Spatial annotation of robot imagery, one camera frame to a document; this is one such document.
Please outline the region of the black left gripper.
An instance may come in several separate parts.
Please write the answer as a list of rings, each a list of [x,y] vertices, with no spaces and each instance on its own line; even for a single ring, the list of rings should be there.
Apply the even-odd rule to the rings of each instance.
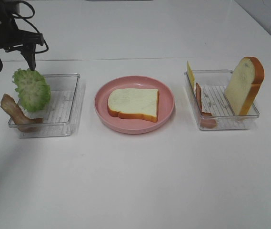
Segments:
[[[20,51],[31,71],[36,68],[36,45],[44,45],[42,33],[29,22],[34,15],[34,7],[24,0],[0,0],[0,49],[5,52]],[[24,20],[35,31],[19,29],[16,19]]]

